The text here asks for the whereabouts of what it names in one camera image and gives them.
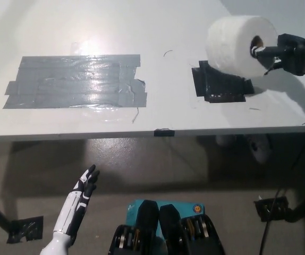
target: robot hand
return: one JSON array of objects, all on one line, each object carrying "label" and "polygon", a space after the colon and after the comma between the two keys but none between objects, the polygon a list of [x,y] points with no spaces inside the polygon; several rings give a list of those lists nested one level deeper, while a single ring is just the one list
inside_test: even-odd
[{"label": "robot hand", "polygon": [[305,39],[299,36],[283,34],[278,36],[276,47],[263,47],[259,45],[261,39],[256,37],[251,44],[251,55],[254,58],[274,58],[280,61],[265,73],[283,68],[286,72],[297,76],[305,74]]},{"label": "robot hand", "polygon": [[67,255],[67,250],[76,239],[92,192],[96,189],[99,171],[92,165],[77,181],[67,196],[53,230],[51,242],[40,255]]},{"label": "robot hand", "polygon": [[299,36],[284,33],[278,36],[278,47],[292,48],[294,50],[285,52],[279,58],[282,68],[294,75],[302,76],[305,74],[305,39]]}]

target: toilet paper roll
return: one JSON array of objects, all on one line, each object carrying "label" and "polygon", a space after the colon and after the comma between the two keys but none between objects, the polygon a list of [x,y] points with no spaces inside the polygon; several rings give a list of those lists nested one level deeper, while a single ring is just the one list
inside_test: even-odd
[{"label": "toilet paper roll", "polygon": [[208,30],[206,51],[208,63],[223,73],[246,79],[259,77],[274,63],[250,55],[251,42],[259,36],[263,46],[276,46],[273,25],[260,16],[227,16],[215,21]]}]

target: white table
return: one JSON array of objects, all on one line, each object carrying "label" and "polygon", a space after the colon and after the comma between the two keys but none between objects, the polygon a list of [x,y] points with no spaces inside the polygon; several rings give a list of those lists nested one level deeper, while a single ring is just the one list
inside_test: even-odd
[{"label": "white table", "polygon": [[[196,97],[191,68],[206,59],[208,27],[241,14],[262,15],[279,34],[305,37],[302,0],[0,0],[0,140],[141,137],[156,129],[175,136],[305,132],[305,76],[257,79],[258,93],[245,103]],[[138,115],[136,108],[3,109],[22,56],[76,49],[140,54],[136,78],[146,82],[147,107]]]}]

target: gray duct tape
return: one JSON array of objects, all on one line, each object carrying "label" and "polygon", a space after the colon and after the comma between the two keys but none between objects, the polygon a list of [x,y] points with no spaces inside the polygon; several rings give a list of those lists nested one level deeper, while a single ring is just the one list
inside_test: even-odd
[{"label": "gray duct tape", "polygon": [[78,94],[9,96],[4,109],[42,109],[70,107],[145,107],[147,94]]},{"label": "gray duct tape", "polygon": [[140,55],[90,55],[90,56],[30,56],[23,57],[20,68],[71,68],[92,70],[100,67],[139,67]]},{"label": "gray duct tape", "polygon": [[120,67],[101,68],[93,71],[72,71],[69,69],[19,69],[17,81],[38,80],[108,80],[119,81]]},{"label": "gray duct tape", "polygon": [[140,55],[23,57],[5,109],[145,107]]},{"label": "gray duct tape", "polygon": [[41,80],[10,81],[5,95],[53,95],[53,94],[95,94],[95,93],[134,93],[145,92],[141,80],[128,82],[108,82],[106,80]]}]

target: concrete floor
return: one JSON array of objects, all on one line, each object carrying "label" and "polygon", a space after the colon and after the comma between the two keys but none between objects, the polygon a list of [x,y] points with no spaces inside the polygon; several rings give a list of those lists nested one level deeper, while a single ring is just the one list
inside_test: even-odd
[{"label": "concrete floor", "polygon": [[[39,254],[69,190],[95,163],[101,170],[70,254],[106,254],[126,206],[137,198],[201,202],[227,254],[258,254],[264,223],[253,201],[272,197],[285,181],[294,207],[305,196],[305,153],[289,168],[305,134],[272,135],[275,153],[256,164],[245,141],[222,149],[213,137],[99,139],[0,143],[0,210],[11,219],[44,215],[44,238],[7,245],[0,254]],[[305,254],[305,219],[273,222],[264,254]]]}]

